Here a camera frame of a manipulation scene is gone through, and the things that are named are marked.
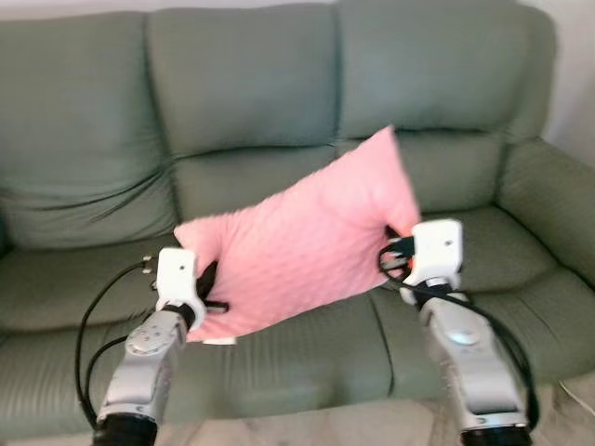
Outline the pink knit pillow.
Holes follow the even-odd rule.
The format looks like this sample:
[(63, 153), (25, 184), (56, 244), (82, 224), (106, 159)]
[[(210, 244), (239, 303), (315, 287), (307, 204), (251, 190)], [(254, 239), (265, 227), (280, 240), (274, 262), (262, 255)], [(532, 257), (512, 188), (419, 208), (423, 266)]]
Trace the pink knit pillow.
[(388, 230), (421, 220), (398, 137), (387, 126), (356, 149), (262, 203), (175, 229), (197, 272), (216, 269), (209, 297), (226, 303), (190, 332), (193, 343), (241, 338), (383, 282)]

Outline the green leather sofa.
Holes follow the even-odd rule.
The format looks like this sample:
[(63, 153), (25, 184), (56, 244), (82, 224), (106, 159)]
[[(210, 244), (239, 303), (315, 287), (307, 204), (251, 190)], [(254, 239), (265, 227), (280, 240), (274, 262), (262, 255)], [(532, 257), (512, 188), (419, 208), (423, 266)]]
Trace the green leather sofa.
[(0, 21), (0, 441), (85, 433), (75, 363), (154, 302), (173, 228), (395, 127), (468, 297), (536, 382), (594, 357), (589, 170), (541, 137), (556, 30), (517, 0), (340, 0)]

